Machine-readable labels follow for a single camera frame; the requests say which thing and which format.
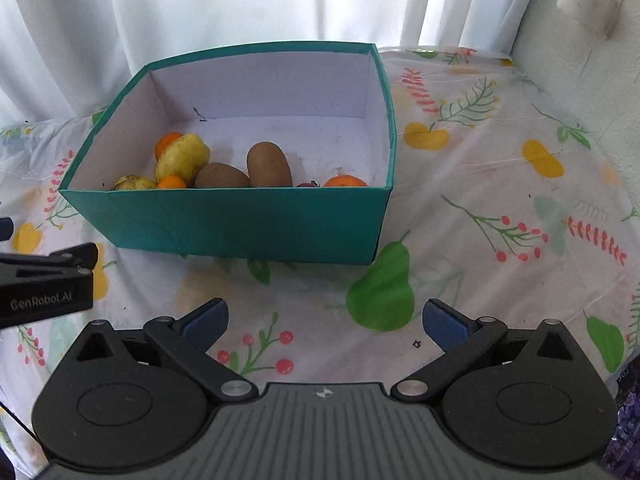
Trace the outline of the white wall fixture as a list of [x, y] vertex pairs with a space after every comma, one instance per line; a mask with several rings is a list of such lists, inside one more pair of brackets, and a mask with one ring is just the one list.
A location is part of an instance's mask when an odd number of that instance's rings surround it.
[[556, 0], [556, 8], [592, 36], [611, 37], [624, 0]]

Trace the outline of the purple patterned bedding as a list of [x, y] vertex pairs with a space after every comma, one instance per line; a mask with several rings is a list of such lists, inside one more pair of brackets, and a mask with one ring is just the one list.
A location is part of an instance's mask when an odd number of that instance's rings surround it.
[[616, 427], [601, 466], [619, 479], [639, 478], [639, 359], [631, 361], [615, 383]]

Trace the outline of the small mandarin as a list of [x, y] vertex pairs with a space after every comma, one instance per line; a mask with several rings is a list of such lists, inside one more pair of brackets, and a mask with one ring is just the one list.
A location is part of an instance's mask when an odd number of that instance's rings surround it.
[[168, 148], [168, 146], [171, 143], [174, 143], [181, 137], [182, 137], [182, 134], [180, 132], [170, 132], [162, 136], [160, 140], [157, 141], [157, 144], [155, 144], [155, 148], [154, 148], [155, 159], [159, 160], [160, 156], [162, 156], [166, 148]]

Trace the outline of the floral plastic tablecloth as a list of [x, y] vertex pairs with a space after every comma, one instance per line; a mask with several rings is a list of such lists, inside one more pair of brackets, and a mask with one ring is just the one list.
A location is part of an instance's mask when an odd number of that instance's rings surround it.
[[116, 248], [58, 192], [98, 116], [2, 129], [9, 250], [99, 249], [91, 310], [1, 334], [1, 447], [18, 478], [46, 466], [23, 426], [88, 321], [137, 328], [213, 297], [228, 302], [230, 325], [210, 353], [258, 386], [391, 385], [437, 358], [421, 324], [436, 297], [515, 327], [558, 318], [616, 395], [639, 359], [639, 209], [592, 134], [506, 58], [386, 51], [382, 60], [396, 177], [368, 266]]

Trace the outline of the smooth yellow pear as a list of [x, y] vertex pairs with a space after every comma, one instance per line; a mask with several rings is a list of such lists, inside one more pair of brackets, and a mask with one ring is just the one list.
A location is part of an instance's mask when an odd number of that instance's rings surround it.
[[195, 133], [180, 136], [164, 149], [156, 163], [156, 182], [166, 177], [178, 177], [188, 188], [194, 185], [200, 170], [209, 163], [210, 149]]

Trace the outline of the large orange mandarin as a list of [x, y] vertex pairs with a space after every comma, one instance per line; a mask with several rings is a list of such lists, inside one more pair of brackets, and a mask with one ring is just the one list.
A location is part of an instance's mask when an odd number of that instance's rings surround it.
[[339, 174], [326, 180], [323, 186], [325, 188], [365, 188], [367, 182], [351, 174]]

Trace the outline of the white curtain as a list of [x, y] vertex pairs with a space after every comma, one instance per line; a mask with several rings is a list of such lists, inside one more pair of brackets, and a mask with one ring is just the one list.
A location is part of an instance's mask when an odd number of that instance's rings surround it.
[[279, 40], [506, 53], [530, 0], [1, 0], [1, 121], [104, 107], [146, 63]]

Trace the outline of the red cherry tomato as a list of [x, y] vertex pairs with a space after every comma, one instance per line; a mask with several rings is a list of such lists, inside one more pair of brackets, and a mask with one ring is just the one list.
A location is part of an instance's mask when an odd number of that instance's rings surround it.
[[296, 188], [320, 188], [320, 185], [314, 180], [299, 183]]

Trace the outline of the brown kiwi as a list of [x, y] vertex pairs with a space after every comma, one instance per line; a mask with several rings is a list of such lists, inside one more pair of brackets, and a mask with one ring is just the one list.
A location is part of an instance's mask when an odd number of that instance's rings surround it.
[[292, 188], [291, 168], [285, 154], [272, 142], [254, 144], [247, 153], [246, 164], [253, 188]]
[[243, 171], [222, 162], [205, 165], [194, 180], [196, 188], [249, 188], [250, 178]]

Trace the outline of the speckled yellow pear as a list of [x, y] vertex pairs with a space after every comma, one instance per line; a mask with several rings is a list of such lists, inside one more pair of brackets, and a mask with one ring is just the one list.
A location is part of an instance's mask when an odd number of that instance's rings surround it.
[[113, 185], [113, 191], [140, 191], [140, 190], [152, 190], [156, 188], [156, 182], [135, 174], [128, 174], [128, 176], [119, 178]]

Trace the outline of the orange cherry tomato front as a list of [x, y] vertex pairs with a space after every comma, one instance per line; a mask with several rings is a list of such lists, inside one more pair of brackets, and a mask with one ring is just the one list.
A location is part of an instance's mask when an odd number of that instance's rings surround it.
[[176, 188], [188, 188], [188, 185], [183, 178], [168, 174], [168, 176], [158, 180], [156, 187], [162, 190], [175, 190]]

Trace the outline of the teal cardboard box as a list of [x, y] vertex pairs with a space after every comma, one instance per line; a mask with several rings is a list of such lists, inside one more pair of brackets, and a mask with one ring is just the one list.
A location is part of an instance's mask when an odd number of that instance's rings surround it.
[[[292, 188], [113, 191], [149, 176], [154, 146], [195, 133], [244, 169], [262, 141]], [[276, 41], [201, 50], [142, 67], [81, 145], [60, 191], [114, 245], [173, 254], [367, 264], [394, 186], [397, 129], [373, 44]], [[365, 188], [325, 188], [351, 174]], [[296, 188], [314, 180], [320, 188]]]

